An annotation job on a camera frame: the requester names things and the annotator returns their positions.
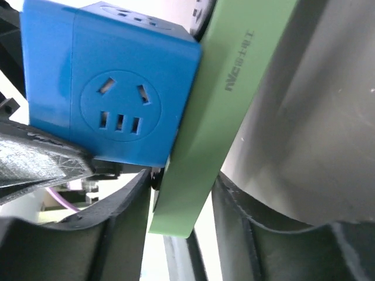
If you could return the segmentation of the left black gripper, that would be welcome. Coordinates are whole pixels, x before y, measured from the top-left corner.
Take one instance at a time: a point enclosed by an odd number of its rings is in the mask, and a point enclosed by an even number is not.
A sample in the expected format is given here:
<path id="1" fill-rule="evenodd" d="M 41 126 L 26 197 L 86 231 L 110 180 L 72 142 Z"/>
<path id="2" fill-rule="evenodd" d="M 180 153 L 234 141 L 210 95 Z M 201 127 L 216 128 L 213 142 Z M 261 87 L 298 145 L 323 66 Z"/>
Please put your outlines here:
<path id="1" fill-rule="evenodd" d="M 13 9 L 7 1 L 1 1 L 1 71 L 25 97 L 19 12 Z M 20 102 L 13 98 L 5 98 L 2 94 L 1 119 L 10 120 L 10 116 L 19 106 Z M 93 159 L 92 164 L 94 174 L 87 177 L 90 180 L 114 180 L 120 175 L 118 164 Z"/>

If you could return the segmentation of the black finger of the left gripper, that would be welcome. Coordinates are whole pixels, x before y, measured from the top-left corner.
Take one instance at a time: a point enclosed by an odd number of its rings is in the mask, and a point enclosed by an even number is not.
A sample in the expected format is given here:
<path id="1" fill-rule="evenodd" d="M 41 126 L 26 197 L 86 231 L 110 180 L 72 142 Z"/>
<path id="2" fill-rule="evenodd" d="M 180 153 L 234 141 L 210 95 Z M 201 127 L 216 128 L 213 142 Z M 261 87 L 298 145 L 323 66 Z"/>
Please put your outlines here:
<path id="1" fill-rule="evenodd" d="M 84 149 L 29 125 L 1 119 L 1 204 L 94 174 Z"/>

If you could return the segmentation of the green power strip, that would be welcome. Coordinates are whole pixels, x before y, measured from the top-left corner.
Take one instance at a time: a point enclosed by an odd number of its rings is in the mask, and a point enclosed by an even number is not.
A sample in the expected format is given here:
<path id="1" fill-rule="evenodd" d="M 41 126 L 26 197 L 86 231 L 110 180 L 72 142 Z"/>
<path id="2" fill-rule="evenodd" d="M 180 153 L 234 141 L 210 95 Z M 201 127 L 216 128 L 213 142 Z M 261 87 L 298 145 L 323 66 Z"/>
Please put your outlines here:
<path id="1" fill-rule="evenodd" d="M 197 1 L 190 33 L 203 49 L 149 230 L 192 232 L 296 1 Z"/>

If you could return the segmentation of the blue cube plug adapter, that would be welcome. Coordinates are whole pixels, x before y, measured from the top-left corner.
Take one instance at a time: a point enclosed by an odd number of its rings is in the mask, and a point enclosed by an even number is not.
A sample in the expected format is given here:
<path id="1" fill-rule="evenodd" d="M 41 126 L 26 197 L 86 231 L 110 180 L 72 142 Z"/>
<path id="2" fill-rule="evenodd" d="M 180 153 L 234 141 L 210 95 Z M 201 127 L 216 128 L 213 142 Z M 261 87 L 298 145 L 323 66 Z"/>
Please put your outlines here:
<path id="1" fill-rule="evenodd" d="M 29 122 L 96 159 L 164 167 L 202 56 L 181 25 L 97 2 L 25 1 Z"/>

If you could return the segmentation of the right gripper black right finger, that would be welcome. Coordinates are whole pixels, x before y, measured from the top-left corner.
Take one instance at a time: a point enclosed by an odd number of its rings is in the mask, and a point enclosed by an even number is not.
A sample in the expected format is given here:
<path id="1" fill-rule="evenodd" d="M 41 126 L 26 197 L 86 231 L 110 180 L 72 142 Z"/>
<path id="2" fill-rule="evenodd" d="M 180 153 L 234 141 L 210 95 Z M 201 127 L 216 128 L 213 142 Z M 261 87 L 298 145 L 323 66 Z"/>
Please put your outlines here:
<path id="1" fill-rule="evenodd" d="M 254 199 L 224 174 L 212 189 L 224 280 L 373 280 L 374 223 L 311 226 Z"/>

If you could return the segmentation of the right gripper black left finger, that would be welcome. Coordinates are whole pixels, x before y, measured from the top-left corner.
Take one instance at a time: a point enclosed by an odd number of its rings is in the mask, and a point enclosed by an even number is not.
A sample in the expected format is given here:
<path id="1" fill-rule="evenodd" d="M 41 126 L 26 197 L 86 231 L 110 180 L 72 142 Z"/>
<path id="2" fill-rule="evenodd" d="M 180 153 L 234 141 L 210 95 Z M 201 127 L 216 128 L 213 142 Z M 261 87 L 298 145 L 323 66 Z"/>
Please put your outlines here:
<path id="1" fill-rule="evenodd" d="M 145 169 L 57 223 L 1 218 L 2 280 L 139 280 L 151 195 Z"/>

